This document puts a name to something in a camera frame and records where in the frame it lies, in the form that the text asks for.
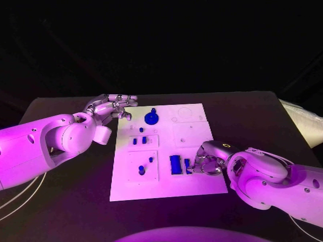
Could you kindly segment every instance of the dark table surface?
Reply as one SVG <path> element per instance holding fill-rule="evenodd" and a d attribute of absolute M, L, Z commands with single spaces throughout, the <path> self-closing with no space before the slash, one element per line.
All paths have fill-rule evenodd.
<path fill-rule="evenodd" d="M 90 100 L 91 97 L 38 98 L 22 123 L 77 113 Z M 240 148 L 259 148 L 298 164 L 321 167 L 275 93 L 139 96 L 141 106 L 187 103 L 204 104 L 216 140 Z M 117 119 L 109 124 L 113 129 L 109 144 L 94 142 L 84 154 L 48 172 L 37 195 L 0 222 L 0 241 L 113 241 L 136 232 L 171 226 L 224 228 L 272 241 L 314 241 L 282 210 L 250 207 L 231 189 L 229 194 L 110 202 L 117 124 Z M 0 191 L 0 205 L 25 187 L 27 184 Z M 25 202 L 35 188 L 3 208 L 0 218 Z M 322 228 L 298 223 L 323 239 Z"/>

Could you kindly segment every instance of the white board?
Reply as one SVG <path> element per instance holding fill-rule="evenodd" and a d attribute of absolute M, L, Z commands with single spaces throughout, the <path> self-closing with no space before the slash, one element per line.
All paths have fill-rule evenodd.
<path fill-rule="evenodd" d="M 155 125 L 145 122 L 152 108 L 159 115 Z M 191 159 L 192 165 L 200 146 L 213 140 L 203 104 L 128 107 L 126 110 L 133 120 L 119 122 L 110 201 L 227 193 L 223 174 L 187 174 L 185 169 L 185 159 Z M 172 155 L 181 156 L 184 174 L 171 173 Z"/>

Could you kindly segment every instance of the white cushion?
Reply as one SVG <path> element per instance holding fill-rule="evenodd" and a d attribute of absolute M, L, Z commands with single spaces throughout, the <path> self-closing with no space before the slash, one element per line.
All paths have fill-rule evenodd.
<path fill-rule="evenodd" d="M 301 106 L 281 100 L 298 129 L 311 147 L 323 142 L 323 117 L 305 110 Z"/>

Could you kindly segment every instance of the robotic arm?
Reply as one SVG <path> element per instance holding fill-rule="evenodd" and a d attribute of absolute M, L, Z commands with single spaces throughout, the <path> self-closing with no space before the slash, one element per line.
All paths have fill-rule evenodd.
<path fill-rule="evenodd" d="M 192 172 L 218 175 L 227 169 L 231 188 L 255 208 L 281 208 L 294 218 L 323 227 L 323 169 L 296 165 L 255 148 L 240 151 L 218 141 L 204 142 Z"/>
<path fill-rule="evenodd" d="M 115 117 L 132 120 L 138 97 L 103 94 L 83 112 L 61 114 L 0 130 L 0 190 L 18 186 L 80 155 L 93 141 L 106 145 Z"/>

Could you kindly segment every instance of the blue object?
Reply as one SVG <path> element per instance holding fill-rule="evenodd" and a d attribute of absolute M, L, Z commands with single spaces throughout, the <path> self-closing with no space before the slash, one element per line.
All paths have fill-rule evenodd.
<path fill-rule="evenodd" d="M 149 125 L 155 125 L 159 121 L 159 116 L 156 114 L 156 109 L 152 108 L 152 111 L 151 113 L 146 114 L 145 116 L 145 122 L 149 124 Z"/>
<path fill-rule="evenodd" d="M 190 167 L 191 167 L 190 159 L 185 159 L 185 172 L 187 172 L 187 174 L 192 174 L 192 172 L 188 170 Z"/>
<path fill-rule="evenodd" d="M 139 174 L 145 175 L 145 173 L 146 173 L 145 167 L 141 165 L 141 167 L 139 167 Z"/>
<path fill-rule="evenodd" d="M 171 156 L 171 174 L 180 175 L 184 174 L 182 168 L 181 168 L 181 157 L 180 155 Z"/>

